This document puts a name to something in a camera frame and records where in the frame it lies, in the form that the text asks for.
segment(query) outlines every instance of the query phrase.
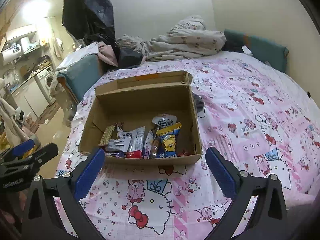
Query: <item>black plastic bag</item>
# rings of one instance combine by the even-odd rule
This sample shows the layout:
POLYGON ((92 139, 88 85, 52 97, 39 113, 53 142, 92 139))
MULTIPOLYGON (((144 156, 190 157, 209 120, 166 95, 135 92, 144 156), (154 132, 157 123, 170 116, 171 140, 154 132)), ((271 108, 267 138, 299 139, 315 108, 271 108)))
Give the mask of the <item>black plastic bag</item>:
POLYGON ((89 45, 103 41, 111 45, 119 68, 132 68, 141 63, 143 55, 116 44, 113 7, 110 0, 64 0, 62 25, 77 40, 89 45))

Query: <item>pink bed sheet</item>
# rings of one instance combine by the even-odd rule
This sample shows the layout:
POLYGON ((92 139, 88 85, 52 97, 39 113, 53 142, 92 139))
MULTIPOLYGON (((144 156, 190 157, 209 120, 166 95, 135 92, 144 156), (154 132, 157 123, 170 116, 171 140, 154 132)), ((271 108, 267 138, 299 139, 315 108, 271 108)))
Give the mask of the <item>pink bed sheet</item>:
MULTIPOLYGON (((195 165, 166 170, 106 164, 80 200, 106 239, 204 239, 231 202, 207 167, 204 153, 210 146, 254 176, 275 173, 289 195, 308 191, 319 174, 320 114, 314 101, 285 74, 245 54, 220 52, 193 60, 146 62, 102 76, 77 107, 57 176, 86 158, 77 149, 96 86, 176 70, 193 75, 192 90, 205 104, 198 113, 203 155, 195 165)), ((235 235, 244 230, 255 200, 235 235)), ((68 233, 76 235, 59 199, 56 204, 68 233)))

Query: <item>water heater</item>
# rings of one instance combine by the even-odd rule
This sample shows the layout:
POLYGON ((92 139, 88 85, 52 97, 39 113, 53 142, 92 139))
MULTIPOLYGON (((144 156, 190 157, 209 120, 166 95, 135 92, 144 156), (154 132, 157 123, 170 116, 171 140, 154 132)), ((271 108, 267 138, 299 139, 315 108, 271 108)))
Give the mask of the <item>water heater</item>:
POLYGON ((22 54, 21 52, 21 46, 19 44, 14 45, 4 51, 0 54, 0 65, 4 66, 8 64, 9 62, 13 61, 14 59, 20 57, 22 54))

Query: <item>cardboard box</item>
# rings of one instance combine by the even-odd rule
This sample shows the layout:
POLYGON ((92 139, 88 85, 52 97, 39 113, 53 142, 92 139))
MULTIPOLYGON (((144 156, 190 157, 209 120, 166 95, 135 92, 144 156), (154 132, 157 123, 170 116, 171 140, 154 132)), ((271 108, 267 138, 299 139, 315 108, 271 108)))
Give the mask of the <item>cardboard box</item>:
POLYGON ((148 131, 154 127, 152 118, 165 113, 177 116, 182 124, 176 152, 185 149, 192 155, 162 159, 106 156, 106 161, 139 166, 196 163, 201 156, 201 144, 191 82, 191 74, 175 71, 119 79, 97 87, 78 150, 89 154, 99 144, 105 128, 116 122, 124 122, 124 131, 145 126, 145 139, 148 131))

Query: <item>hello kitty print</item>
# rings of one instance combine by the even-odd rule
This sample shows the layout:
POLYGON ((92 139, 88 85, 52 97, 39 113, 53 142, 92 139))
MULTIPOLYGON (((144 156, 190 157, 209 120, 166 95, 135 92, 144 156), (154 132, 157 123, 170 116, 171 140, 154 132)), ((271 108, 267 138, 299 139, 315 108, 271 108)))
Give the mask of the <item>hello kitty print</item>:
MULTIPOLYGON (((80 200, 106 239, 204 239, 231 203, 207 166, 208 147, 215 146, 237 169, 251 175, 276 174, 288 192, 307 192, 320 173, 320 111, 315 103, 285 74, 245 54, 221 51, 192 60, 145 62, 103 75, 77 106, 56 176, 73 171, 86 158, 78 145, 96 86, 177 70, 193 75, 192 91, 204 101, 197 113, 203 155, 191 166, 106 164, 80 200)), ((244 230, 255 203, 252 197, 234 236, 244 230)), ((76 236, 59 199, 56 204, 68 233, 76 236)))

